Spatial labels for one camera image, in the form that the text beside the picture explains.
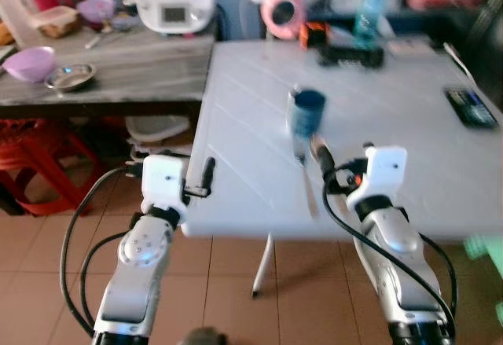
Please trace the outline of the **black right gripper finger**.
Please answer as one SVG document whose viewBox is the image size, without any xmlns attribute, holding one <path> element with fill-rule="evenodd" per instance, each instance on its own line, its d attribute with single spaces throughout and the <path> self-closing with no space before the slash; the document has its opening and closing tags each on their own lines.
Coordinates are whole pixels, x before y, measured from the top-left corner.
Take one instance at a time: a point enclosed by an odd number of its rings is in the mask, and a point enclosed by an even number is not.
<svg viewBox="0 0 503 345">
<path fill-rule="evenodd" d="M 313 134 L 310 138 L 310 152 L 319 166 L 320 172 L 330 174 L 336 170 L 336 165 L 326 141 L 320 134 Z"/>
</svg>

